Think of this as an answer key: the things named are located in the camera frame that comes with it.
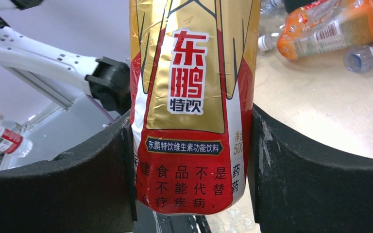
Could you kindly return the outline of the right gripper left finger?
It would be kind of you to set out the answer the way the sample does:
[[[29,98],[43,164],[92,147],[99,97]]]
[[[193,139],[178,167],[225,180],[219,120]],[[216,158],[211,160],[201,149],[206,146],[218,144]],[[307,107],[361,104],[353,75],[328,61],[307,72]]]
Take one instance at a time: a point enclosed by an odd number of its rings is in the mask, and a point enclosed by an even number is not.
[[[0,233],[125,233],[137,220],[130,115],[53,160],[0,171]]]

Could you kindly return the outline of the red gold label bottle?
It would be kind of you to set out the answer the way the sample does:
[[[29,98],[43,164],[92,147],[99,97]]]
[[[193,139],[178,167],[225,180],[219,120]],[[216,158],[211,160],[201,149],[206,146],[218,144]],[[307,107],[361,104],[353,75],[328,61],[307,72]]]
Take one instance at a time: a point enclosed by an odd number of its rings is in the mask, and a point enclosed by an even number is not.
[[[132,0],[131,129],[138,200],[211,215],[244,194],[260,1]]]

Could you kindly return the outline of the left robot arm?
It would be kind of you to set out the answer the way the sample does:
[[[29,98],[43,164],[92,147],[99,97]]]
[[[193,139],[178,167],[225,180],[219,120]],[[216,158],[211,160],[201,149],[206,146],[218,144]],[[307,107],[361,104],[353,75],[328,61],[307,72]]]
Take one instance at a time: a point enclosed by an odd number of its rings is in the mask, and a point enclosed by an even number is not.
[[[26,10],[39,0],[0,0],[0,12]],[[101,102],[104,110],[120,115],[131,108],[130,68],[107,57],[83,56],[33,40],[14,30],[0,17],[0,67],[51,99],[63,109],[72,101],[44,81],[49,78]]]

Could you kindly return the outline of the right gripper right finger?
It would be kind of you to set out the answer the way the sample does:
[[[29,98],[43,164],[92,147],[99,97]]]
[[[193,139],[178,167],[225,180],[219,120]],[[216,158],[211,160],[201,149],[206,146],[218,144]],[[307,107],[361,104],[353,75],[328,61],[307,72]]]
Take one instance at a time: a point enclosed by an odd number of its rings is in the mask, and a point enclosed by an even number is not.
[[[373,159],[252,110],[247,184],[263,233],[373,233]]]

